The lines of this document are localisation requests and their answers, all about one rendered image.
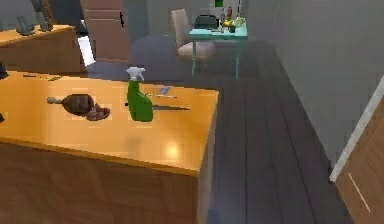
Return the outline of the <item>green spray bottle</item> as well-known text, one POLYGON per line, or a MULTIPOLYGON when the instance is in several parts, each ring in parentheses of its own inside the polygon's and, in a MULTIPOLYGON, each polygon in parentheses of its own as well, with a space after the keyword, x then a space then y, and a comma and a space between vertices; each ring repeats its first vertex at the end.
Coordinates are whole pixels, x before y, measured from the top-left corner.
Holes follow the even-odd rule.
POLYGON ((131 66, 126 72, 130 76, 127 89, 127 103, 131 118, 134 121, 151 122, 153 120, 152 101, 140 91, 140 83, 144 81, 143 67, 131 66))

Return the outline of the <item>beige chair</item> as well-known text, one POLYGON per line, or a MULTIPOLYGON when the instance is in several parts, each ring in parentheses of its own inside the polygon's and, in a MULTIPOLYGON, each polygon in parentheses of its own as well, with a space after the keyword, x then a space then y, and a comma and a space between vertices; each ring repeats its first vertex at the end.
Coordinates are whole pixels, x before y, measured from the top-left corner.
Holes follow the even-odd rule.
MULTIPOLYGON (((173 10, 170 15, 175 34, 176 53, 183 59, 191 59, 193 57, 193 42, 189 37, 190 24, 186 10, 173 10)), ((196 59, 207 61, 214 56, 215 50, 216 46, 213 42, 197 42, 196 59)))

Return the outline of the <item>turquoise table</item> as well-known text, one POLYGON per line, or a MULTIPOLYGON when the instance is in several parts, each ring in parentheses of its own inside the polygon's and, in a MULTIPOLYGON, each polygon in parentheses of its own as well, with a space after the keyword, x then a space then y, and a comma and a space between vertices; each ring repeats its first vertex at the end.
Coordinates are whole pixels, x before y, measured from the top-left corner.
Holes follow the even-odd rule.
POLYGON ((196 58, 197 58, 197 42, 203 41, 236 41, 237 42, 237 54, 235 57, 235 78, 239 78, 239 68, 240 68, 240 55, 243 42, 248 39, 248 29, 247 25, 243 24, 242 26, 235 29, 234 33, 231 33, 229 30, 223 30, 222 32, 213 32, 207 29, 192 29, 189 32, 189 36, 192 42, 192 74, 195 74, 196 67, 196 58))

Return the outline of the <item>black bowl shaped object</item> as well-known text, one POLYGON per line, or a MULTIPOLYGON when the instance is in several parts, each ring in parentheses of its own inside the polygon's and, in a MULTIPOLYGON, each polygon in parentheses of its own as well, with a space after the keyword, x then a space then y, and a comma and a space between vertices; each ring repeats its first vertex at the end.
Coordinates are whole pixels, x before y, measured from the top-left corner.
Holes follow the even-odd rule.
POLYGON ((195 19, 195 29, 216 29, 219 20, 214 15, 199 15, 195 19))

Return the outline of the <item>brown wooden kitchen island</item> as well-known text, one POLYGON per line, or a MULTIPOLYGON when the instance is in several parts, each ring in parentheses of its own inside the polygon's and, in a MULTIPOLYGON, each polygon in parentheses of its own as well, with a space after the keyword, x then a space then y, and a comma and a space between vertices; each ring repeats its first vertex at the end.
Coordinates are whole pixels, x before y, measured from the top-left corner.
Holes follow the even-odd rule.
POLYGON ((143 84, 159 110, 132 120, 127 83, 10 72, 0 81, 0 224, 207 224, 214 90, 143 84), (89 94, 88 121, 48 97, 89 94))

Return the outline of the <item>brown room door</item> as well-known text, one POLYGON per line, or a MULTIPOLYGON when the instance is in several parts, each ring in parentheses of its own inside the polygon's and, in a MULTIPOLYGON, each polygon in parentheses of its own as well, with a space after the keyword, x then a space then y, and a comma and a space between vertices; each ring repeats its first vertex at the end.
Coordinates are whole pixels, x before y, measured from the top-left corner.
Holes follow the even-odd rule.
POLYGON ((94 59, 99 62, 131 61, 130 40, 124 17, 124 0, 80 0, 94 59))

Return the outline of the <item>brown wooden counter cabinet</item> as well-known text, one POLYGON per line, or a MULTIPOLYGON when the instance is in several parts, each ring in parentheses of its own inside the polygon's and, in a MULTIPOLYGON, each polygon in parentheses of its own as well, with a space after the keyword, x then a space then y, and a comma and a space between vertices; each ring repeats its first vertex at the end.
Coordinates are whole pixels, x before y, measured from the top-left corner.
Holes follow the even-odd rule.
POLYGON ((7 70, 81 76, 86 72, 75 28, 54 25, 30 36, 0 32, 0 62, 7 70))

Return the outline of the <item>brown cabinet with white top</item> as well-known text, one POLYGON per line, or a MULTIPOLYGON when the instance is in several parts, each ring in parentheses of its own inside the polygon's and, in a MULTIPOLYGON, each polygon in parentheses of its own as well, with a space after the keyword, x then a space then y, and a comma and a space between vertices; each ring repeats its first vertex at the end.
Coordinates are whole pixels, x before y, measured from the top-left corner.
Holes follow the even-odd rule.
POLYGON ((329 179, 354 224, 384 224, 384 75, 329 179))

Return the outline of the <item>black handled kitchen knife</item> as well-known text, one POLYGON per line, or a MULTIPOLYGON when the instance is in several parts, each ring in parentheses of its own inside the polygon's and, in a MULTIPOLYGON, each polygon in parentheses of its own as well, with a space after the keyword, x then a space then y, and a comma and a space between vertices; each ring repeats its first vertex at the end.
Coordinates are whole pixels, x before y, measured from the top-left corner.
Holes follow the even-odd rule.
POLYGON ((153 105, 153 104, 144 104, 144 103, 137 103, 137 104, 129 104, 126 103, 126 106, 129 108, 134 109, 135 111, 153 111, 153 110, 169 110, 169 111, 178 111, 178 110, 185 110, 185 107, 177 107, 177 106, 167 106, 167 105, 153 105))

